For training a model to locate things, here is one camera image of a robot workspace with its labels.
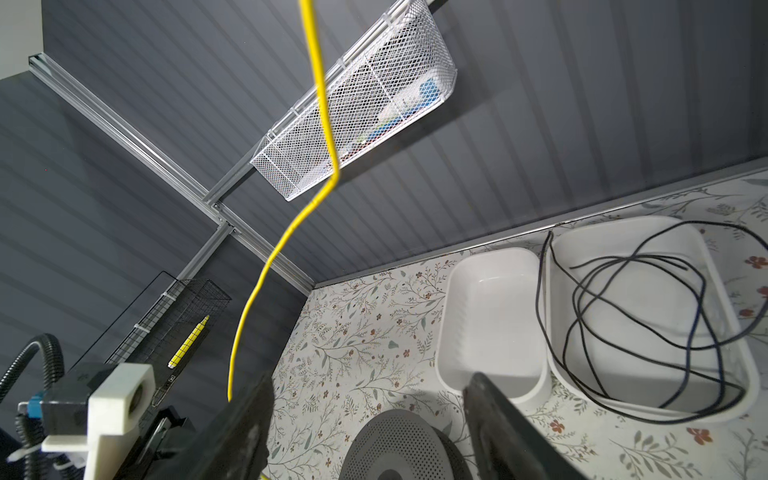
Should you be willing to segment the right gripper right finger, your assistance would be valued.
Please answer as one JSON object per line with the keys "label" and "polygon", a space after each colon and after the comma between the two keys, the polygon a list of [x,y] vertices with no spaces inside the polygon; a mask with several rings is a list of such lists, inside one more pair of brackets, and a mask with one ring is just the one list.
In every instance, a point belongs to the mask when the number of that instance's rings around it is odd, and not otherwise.
{"label": "right gripper right finger", "polygon": [[463,405],[482,479],[583,479],[483,373],[463,389]]}

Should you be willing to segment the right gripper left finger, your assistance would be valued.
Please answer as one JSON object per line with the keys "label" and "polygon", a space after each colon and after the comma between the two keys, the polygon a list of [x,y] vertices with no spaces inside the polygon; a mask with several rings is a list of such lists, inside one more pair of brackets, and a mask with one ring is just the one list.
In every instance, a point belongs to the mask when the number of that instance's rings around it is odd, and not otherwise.
{"label": "right gripper left finger", "polygon": [[259,479],[268,463],[268,434],[275,395],[269,373],[241,389],[200,431],[173,407],[155,421],[170,420],[147,479]]}

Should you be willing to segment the dark grey cable spool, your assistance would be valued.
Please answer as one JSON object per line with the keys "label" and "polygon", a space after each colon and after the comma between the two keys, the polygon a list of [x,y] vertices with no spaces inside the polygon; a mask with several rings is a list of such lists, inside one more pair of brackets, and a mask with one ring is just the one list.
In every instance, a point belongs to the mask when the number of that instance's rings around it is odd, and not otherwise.
{"label": "dark grey cable spool", "polygon": [[470,479],[448,436],[419,415],[396,409],[372,418],[344,459],[341,479]]}

